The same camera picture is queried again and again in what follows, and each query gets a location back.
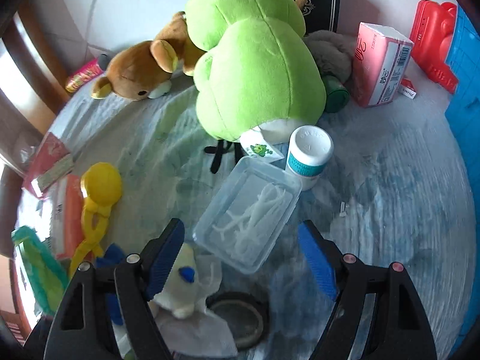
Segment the yellow plastic clip toy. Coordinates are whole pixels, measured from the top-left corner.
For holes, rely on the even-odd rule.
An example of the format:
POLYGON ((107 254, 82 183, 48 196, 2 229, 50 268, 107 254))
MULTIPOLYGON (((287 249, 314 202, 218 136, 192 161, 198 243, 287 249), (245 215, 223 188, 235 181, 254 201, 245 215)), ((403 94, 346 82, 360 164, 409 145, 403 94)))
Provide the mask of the yellow plastic clip toy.
POLYGON ((120 172, 110 163, 96 163, 80 178, 80 190, 84 198, 80 217, 84 240, 71 258, 70 278, 90 254, 94 258, 104 255, 101 242, 107 233, 112 207, 122 196, 120 172))

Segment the red snack can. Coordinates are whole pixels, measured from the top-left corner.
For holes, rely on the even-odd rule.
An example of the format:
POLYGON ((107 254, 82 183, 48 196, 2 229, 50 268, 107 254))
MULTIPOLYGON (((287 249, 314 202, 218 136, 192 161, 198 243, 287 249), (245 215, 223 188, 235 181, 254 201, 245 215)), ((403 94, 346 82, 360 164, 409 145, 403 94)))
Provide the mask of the red snack can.
POLYGON ((67 78, 65 89, 70 94, 77 92, 84 84, 90 82, 94 78, 106 71, 111 57, 107 54, 100 54, 97 58, 90 60, 73 75, 67 78))

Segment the brown bear plush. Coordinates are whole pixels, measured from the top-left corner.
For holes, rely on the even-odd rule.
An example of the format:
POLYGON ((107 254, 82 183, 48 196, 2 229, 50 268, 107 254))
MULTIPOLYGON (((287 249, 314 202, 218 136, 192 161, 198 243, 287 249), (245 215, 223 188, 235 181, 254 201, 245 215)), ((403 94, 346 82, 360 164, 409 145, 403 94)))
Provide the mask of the brown bear plush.
POLYGON ((91 97, 97 100, 116 94, 131 101, 158 98, 172 86, 179 63, 191 77, 204 51, 191 41, 185 12, 179 11, 151 41, 143 41, 117 54, 104 76, 95 80, 91 97))

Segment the large green plush toy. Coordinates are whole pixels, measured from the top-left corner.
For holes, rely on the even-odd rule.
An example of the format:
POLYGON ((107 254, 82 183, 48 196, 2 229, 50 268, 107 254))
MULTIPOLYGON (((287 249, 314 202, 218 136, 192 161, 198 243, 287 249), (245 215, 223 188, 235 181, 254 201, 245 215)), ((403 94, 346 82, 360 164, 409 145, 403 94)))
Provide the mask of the large green plush toy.
POLYGON ((261 128, 282 143, 318 122, 326 89, 294 0, 190 0, 185 15, 191 41, 204 52, 193 81, 207 134, 238 141, 261 128))

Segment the grey fluffy plush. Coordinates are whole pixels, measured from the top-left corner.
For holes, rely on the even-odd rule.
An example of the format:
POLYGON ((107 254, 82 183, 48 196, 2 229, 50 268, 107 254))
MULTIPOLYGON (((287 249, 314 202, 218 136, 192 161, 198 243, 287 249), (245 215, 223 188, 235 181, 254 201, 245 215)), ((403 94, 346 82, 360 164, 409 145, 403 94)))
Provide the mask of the grey fluffy plush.
POLYGON ((345 84, 352 74, 352 60, 356 39, 327 30, 319 30, 304 37, 322 77, 336 77, 345 84))

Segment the clear plastic floss box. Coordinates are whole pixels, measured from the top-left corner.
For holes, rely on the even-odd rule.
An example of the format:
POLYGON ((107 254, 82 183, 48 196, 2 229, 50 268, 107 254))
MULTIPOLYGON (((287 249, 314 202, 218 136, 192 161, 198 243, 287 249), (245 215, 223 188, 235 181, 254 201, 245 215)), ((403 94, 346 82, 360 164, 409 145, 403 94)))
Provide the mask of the clear plastic floss box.
POLYGON ((193 240, 223 263, 251 275, 268 258, 301 192, 296 176, 244 157, 197 222, 193 240))

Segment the small white teal-label bottle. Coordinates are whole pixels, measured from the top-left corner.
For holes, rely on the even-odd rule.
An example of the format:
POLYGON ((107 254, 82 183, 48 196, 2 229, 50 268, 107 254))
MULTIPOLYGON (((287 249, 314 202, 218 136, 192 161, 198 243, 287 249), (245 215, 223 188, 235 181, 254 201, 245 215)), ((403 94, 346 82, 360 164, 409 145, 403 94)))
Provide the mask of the small white teal-label bottle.
POLYGON ((293 131, 289 139, 286 170, 298 177, 302 190, 310 190, 334 153, 331 136, 320 127, 304 125, 293 131))

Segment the green tin can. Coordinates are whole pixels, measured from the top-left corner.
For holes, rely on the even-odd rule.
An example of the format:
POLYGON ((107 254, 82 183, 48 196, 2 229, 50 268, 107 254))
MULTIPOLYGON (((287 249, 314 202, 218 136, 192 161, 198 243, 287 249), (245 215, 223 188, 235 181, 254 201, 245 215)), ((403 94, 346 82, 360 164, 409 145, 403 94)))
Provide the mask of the green tin can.
POLYGON ((341 111, 350 100, 350 93, 347 88, 335 76, 323 76, 322 80, 326 93, 325 112, 337 113, 341 111))

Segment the red plastic case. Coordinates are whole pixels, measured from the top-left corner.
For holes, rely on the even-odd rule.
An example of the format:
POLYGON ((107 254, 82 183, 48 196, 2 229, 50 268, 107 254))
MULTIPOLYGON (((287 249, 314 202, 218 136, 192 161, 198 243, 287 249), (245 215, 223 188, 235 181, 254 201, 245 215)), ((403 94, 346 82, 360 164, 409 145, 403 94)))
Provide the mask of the red plastic case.
POLYGON ((446 63, 456 23, 457 5, 421 0, 416 7, 410 40, 411 56, 434 83, 454 94, 458 79, 446 63))

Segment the black tape roll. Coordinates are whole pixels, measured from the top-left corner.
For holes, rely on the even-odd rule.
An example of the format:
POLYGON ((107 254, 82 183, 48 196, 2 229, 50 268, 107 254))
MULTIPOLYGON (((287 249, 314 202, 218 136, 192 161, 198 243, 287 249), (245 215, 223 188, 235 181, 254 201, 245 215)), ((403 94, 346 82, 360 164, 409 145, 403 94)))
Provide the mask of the black tape roll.
POLYGON ((254 348, 269 333, 269 303, 248 293, 212 295, 207 298, 207 308, 227 322, 239 352, 254 348))

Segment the pink tissue pack box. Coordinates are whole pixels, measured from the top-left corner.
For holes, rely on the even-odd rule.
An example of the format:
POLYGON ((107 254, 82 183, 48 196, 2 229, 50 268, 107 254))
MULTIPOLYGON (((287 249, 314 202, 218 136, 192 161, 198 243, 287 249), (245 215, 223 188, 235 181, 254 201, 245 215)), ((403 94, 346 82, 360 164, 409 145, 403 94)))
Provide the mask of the pink tissue pack box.
POLYGON ((352 62, 353 94, 360 106, 393 101, 412 49, 413 42, 396 29, 360 23, 352 62))

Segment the blue plastic storage crate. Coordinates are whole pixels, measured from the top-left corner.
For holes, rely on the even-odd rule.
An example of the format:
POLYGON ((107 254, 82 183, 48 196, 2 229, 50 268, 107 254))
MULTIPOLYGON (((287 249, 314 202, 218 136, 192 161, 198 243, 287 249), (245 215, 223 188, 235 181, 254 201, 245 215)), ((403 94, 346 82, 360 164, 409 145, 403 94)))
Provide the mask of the blue plastic storage crate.
MULTIPOLYGON (((473 194, 474 239, 479 241, 479 34, 465 11, 459 7, 451 46, 446 59, 458 79, 445 116, 459 145, 473 194)), ((474 257, 475 269, 469 308, 451 351, 458 354, 479 342, 479 253, 474 257)))

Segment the pink toothpaste box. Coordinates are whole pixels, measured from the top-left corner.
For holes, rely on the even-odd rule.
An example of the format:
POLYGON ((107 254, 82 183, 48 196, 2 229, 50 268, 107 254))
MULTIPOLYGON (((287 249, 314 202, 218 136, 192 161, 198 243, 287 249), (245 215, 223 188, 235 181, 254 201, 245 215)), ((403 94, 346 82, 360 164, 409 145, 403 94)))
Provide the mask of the pink toothpaste box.
POLYGON ((80 224, 84 201, 80 177, 64 176, 49 188, 47 197, 52 203, 50 249, 58 260, 71 258, 84 240, 80 224))

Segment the red paper packet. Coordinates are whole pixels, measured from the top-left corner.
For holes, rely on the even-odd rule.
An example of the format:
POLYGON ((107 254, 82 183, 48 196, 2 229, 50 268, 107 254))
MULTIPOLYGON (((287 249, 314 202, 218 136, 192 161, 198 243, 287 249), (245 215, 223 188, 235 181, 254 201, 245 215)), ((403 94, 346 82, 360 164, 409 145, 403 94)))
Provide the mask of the red paper packet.
POLYGON ((43 138, 24 178, 23 188, 41 199, 47 189, 73 168, 72 154, 53 133, 43 138))

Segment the small red white box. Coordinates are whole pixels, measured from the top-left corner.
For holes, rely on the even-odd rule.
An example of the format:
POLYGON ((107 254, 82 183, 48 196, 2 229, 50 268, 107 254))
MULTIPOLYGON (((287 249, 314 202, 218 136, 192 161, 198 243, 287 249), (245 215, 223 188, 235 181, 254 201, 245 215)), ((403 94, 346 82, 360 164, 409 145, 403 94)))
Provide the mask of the small red white box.
POLYGON ((406 96, 409 99, 414 99, 416 96, 416 89, 411 82, 411 80, 408 79, 408 77, 404 77, 398 86, 398 93, 402 94, 403 96, 406 96))

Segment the small white bear plush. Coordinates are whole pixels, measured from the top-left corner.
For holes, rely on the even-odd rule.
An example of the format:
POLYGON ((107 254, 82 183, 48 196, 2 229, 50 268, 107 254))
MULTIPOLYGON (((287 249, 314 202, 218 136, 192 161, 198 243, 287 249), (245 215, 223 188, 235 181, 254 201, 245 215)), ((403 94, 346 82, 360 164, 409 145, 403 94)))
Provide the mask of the small white bear plush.
POLYGON ((199 274, 193 249, 184 243, 172 266, 163 290, 154 295, 153 302, 185 320, 194 313, 199 295, 199 274))

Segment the green snack bag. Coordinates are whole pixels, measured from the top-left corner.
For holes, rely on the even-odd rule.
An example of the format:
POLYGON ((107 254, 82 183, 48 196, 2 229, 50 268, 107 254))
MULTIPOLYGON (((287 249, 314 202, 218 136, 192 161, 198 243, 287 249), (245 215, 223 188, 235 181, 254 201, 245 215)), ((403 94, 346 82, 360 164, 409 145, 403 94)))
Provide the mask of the green snack bag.
POLYGON ((44 313, 54 316, 68 287, 66 271, 32 228, 17 228, 11 239, 21 256, 36 302, 44 313))

